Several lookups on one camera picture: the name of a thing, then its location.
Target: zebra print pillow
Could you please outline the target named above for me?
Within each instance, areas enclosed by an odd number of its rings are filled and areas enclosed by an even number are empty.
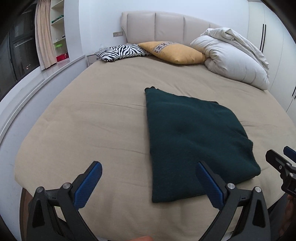
[[[96,52],[95,55],[97,55],[101,60],[112,62],[122,58],[147,56],[150,55],[150,53],[136,44],[129,44],[101,49]]]

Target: bedside table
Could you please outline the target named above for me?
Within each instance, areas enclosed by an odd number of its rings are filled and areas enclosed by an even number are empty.
[[[88,63],[89,66],[92,65],[97,60],[99,60],[99,57],[96,56],[95,54],[87,55],[86,57],[87,57],[87,63]]]

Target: beige curtain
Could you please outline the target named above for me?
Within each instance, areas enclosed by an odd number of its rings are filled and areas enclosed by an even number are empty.
[[[35,14],[36,49],[42,70],[57,62],[50,35],[50,1],[38,0]]]

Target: beige bed sheet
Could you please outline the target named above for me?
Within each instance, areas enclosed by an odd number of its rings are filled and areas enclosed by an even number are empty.
[[[260,186],[271,206],[283,193],[265,153],[296,147],[296,128],[268,91],[211,73],[204,65],[176,66],[155,57],[97,61],[50,104],[22,143],[16,181],[32,195],[38,186],[59,188],[92,161],[103,175],[80,213],[99,237],[196,241],[217,210],[206,196],[152,203],[152,169],[144,89],[217,101],[230,108],[254,142],[261,174],[239,184]],[[234,228],[236,214],[230,229]]]

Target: wall outlet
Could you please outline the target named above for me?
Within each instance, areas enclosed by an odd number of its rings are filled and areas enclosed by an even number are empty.
[[[113,33],[113,37],[119,37],[119,36],[123,36],[123,31]]]

